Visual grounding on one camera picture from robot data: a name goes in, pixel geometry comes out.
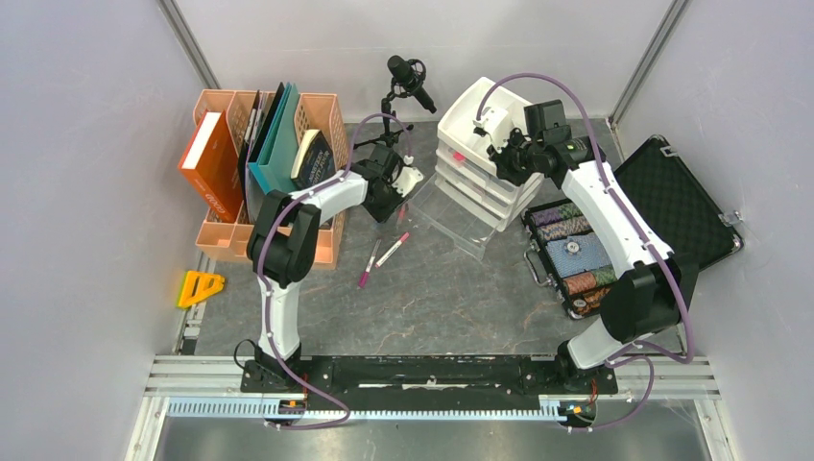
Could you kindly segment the pink white marker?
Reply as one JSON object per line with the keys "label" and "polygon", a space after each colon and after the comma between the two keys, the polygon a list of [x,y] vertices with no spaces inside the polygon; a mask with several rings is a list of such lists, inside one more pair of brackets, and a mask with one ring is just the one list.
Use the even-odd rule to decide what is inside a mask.
{"label": "pink white marker", "polygon": [[404,242],[410,237],[410,232],[404,232],[388,249],[387,251],[379,257],[374,266],[376,268],[380,268],[403,244]]}

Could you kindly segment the white plastic drawer unit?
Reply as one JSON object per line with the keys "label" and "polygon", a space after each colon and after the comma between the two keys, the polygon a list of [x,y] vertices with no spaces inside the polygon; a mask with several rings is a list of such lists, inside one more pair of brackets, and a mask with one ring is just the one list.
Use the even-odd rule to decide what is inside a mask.
{"label": "white plastic drawer unit", "polygon": [[[505,231],[534,199],[543,178],[533,175],[522,186],[500,180],[489,160],[490,142],[474,133],[475,112],[492,87],[487,77],[467,88],[443,115],[437,127],[438,146],[432,176],[410,202],[417,218],[449,237],[455,247],[481,259],[498,233]],[[506,109],[515,128],[524,126],[523,109],[530,102],[499,87],[488,99],[481,115],[489,108]],[[453,158],[457,151],[464,162]]]}

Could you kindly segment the dark blue hardcover book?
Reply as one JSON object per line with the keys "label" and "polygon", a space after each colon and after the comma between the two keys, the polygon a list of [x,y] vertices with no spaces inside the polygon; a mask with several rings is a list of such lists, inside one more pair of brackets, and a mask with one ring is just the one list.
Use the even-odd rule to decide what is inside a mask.
{"label": "dark blue hardcover book", "polygon": [[337,171],[332,148],[323,132],[306,130],[291,170],[297,190],[310,188],[332,177]]}

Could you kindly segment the peach plastic file organizer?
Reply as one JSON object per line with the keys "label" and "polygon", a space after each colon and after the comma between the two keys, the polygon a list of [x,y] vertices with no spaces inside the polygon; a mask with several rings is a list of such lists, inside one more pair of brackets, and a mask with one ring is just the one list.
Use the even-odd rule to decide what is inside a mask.
{"label": "peach plastic file organizer", "polygon": [[[227,117],[227,125],[234,146],[240,150],[243,147],[243,137],[255,93],[256,91],[249,90],[205,89],[194,108],[193,119],[198,123],[208,111],[223,112]],[[349,155],[349,142],[338,96],[332,93],[300,92],[294,123],[298,144],[306,130],[317,129],[323,132],[333,150],[337,168],[336,173],[330,179],[338,178],[348,163]],[[253,223],[255,221],[259,221],[261,224],[269,222],[263,217],[263,214],[266,211],[265,198],[272,194],[281,196],[283,202],[288,203],[298,196],[306,197],[308,192],[305,189],[296,189],[288,193],[279,190],[272,190],[268,193],[261,191],[260,196],[253,197],[252,205],[256,207],[256,213],[251,224],[246,222],[244,204],[241,205],[238,219],[233,223],[221,221],[213,211],[209,210],[201,224],[196,246],[214,260],[250,263],[251,258],[247,256],[247,248],[250,246],[251,238],[255,235]]]}

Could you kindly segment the orange book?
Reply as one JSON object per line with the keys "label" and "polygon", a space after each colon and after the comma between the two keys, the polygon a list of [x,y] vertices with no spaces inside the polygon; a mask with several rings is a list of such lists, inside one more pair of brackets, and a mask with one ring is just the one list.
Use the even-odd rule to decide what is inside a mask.
{"label": "orange book", "polygon": [[238,155],[221,111],[208,111],[181,156],[178,170],[221,221],[238,219],[243,194]]}

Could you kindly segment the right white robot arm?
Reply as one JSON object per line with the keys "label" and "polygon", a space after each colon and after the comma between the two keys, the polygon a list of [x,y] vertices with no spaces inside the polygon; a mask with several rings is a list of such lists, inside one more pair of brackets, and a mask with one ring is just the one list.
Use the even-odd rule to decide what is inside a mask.
{"label": "right white robot arm", "polygon": [[[688,301],[680,288],[678,277],[668,267],[666,259],[672,254],[669,245],[663,243],[647,227],[643,218],[630,203],[611,168],[601,159],[601,149],[587,115],[583,116],[587,130],[589,160],[586,166],[564,176],[561,191],[575,203],[597,233],[610,257],[619,279],[644,274],[654,269],[662,274],[668,285],[667,312],[677,313],[678,319],[669,321],[669,327],[683,324],[687,346],[685,355],[667,352],[665,355],[680,363],[689,363],[694,357],[693,328],[688,314]],[[593,378],[593,368],[600,365],[620,366],[620,356],[661,327],[647,327],[630,340],[621,341],[610,332],[610,311],[605,309],[602,318],[586,331],[565,343],[566,359],[554,367],[557,384],[567,392],[578,392]]]}

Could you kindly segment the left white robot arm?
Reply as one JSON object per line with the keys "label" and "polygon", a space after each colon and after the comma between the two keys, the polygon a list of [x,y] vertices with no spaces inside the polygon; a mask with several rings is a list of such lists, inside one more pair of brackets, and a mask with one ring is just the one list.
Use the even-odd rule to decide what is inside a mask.
{"label": "left white robot arm", "polygon": [[415,157],[377,146],[323,182],[294,193],[269,192],[247,244],[261,295],[261,333],[254,362],[278,391],[301,379],[299,291],[311,271],[319,230],[341,212],[362,206],[378,223],[406,201],[423,174]]}

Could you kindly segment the magenta marker pen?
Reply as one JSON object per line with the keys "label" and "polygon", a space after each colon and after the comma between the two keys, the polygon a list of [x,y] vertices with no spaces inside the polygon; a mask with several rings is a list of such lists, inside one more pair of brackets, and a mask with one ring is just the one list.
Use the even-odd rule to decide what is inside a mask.
{"label": "magenta marker pen", "polygon": [[358,287],[359,288],[364,288],[365,285],[367,284],[367,281],[369,279],[372,267],[374,265],[374,262],[376,261],[377,252],[378,252],[378,249],[379,249],[379,247],[381,245],[381,242],[382,242],[382,239],[377,238],[374,245],[373,245],[371,255],[370,255],[370,257],[368,259],[368,262],[366,264],[366,267],[365,267],[364,271],[362,272],[362,275],[361,275],[361,277],[360,277],[360,279],[358,281]]}

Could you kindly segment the black open carrying case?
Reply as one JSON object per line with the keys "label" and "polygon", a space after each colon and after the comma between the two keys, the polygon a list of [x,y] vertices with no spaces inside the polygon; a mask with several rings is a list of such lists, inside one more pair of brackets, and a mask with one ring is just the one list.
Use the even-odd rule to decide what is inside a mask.
{"label": "black open carrying case", "polygon": [[[700,270],[744,248],[743,237],[664,136],[650,136],[614,175],[650,228],[674,251],[691,256]],[[533,274],[537,283],[553,286],[571,319],[598,314],[615,283],[611,266],[594,259],[567,270],[557,260],[576,236],[582,236],[592,250],[599,246],[578,207],[567,199],[533,206],[523,212],[521,222],[545,270]]]}

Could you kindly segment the green file folder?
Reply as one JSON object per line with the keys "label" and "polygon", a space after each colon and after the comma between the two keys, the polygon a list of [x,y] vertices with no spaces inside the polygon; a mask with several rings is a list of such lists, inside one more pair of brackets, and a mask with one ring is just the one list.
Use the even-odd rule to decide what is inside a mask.
{"label": "green file folder", "polygon": [[272,190],[288,193],[297,189],[291,181],[291,170],[299,148],[294,123],[299,97],[297,85],[286,83],[278,88],[272,102],[264,124],[260,154],[251,165],[253,178],[263,193]]}

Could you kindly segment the black microphone on tripod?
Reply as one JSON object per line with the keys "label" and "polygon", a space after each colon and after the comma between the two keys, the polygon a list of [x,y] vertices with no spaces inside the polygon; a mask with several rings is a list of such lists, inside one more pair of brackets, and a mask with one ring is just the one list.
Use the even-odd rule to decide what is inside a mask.
{"label": "black microphone on tripod", "polygon": [[[380,108],[383,113],[396,116],[392,102],[396,99],[413,98],[419,102],[423,109],[432,114],[437,112],[434,100],[424,88],[426,80],[426,66],[418,59],[405,60],[399,55],[389,57],[387,67],[391,74],[390,90],[381,100]],[[366,145],[383,145],[394,147],[403,133],[409,133],[414,126],[408,124],[405,128],[393,131],[390,128],[392,119],[385,118],[383,124],[383,134],[362,142],[354,142],[353,147],[359,148]]]}

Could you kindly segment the yellow orange block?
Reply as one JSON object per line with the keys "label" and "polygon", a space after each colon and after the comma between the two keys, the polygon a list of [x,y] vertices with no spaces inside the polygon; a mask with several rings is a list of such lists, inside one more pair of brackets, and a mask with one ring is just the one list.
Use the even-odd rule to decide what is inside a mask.
{"label": "yellow orange block", "polygon": [[176,307],[187,309],[204,302],[208,298],[220,293],[226,285],[226,278],[212,273],[201,271],[187,271],[184,274]]}

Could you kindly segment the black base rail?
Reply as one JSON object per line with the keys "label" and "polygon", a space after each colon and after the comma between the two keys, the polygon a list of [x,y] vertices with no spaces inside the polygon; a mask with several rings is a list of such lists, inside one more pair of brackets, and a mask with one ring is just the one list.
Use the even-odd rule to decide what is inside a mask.
{"label": "black base rail", "polygon": [[313,355],[290,363],[287,376],[271,358],[243,367],[241,391],[305,395],[310,410],[533,410],[541,396],[614,395],[607,367],[569,369],[552,356]]}

